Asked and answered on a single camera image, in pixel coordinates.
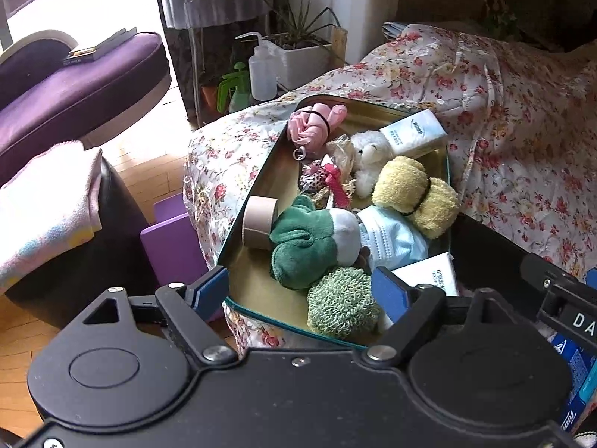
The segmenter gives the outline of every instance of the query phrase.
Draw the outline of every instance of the white plush bear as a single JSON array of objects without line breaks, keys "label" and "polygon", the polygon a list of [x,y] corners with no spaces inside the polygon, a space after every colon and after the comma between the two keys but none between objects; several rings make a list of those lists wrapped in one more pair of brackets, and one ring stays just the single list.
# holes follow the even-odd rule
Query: white plush bear
[{"label": "white plush bear", "polygon": [[352,170],[356,178],[356,194],[364,199],[373,193],[383,166],[394,154],[390,143],[379,131],[363,131],[350,137],[354,146]]}]

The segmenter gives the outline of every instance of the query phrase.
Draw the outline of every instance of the white plush face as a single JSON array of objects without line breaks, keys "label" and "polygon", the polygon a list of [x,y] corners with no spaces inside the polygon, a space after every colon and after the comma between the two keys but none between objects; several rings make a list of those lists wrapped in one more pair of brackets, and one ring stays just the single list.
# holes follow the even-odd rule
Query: white plush face
[{"label": "white plush face", "polygon": [[357,133],[350,140],[354,145],[354,170],[363,170],[379,162],[385,164],[392,157],[392,148],[379,131]]}]

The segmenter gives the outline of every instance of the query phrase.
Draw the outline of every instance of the white flower pot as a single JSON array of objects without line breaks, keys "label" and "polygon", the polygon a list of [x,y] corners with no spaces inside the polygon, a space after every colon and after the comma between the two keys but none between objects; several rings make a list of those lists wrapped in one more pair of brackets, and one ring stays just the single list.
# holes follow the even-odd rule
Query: white flower pot
[{"label": "white flower pot", "polygon": [[278,82],[289,91],[304,86],[329,70],[331,44],[325,46],[329,50],[319,46],[284,50],[269,40],[263,43],[275,57]]}]

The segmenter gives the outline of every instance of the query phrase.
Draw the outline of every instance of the green spray bottle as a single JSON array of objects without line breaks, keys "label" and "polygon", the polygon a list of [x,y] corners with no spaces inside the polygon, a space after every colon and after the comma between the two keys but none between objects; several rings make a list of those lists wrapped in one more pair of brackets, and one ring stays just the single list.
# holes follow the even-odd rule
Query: green spray bottle
[{"label": "green spray bottle", "polygon": [[226,99],[232,91],[229,113],[236,113],[251,105],[251,84],[247,66],[242,62],[234,64],[236,72],[222,76],[223,81],[218,86],[218,111],[226,112]]}]

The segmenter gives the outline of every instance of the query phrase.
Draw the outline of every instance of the aloe plant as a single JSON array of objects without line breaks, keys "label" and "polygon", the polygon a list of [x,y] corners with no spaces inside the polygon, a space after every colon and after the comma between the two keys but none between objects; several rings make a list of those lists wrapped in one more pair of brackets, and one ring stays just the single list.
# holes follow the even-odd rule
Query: aloe plant
[{"label": "aloe plant", "polygon": [[272,9],[272,11],[274,11],[276,15],[278,15],[281,18],[281,20],[284,22],[284,25],[286,26],[287,32],[283,35],[280,35],[278,37],[278,41],[276,42],[277,44],[279,44],[280,47],[284,48],[285,50],[300,49],[303,47],[310,47],[314,45],[326,48],[324,46],[327,44],[327,42],[317,37],[315,33],[324,28],[334,26],[334,23],[321,25],[317,28],[314,28],[314,26],[316,25],[317,21],[327,13],[331,14],[334,17],[336,26],[339,27],[340,22],[332,8],[330,8],[329,6],[321,10],[315,18],[309,19],[309,10],[311,9],[311,2],[312,0],[300,0],[298,14],[295,14],[295,12],[290,8],[290,6],[288,6],[287,8],[287,12],[279,11],[275,9],[271,3],[266,1],[266,3]]}]

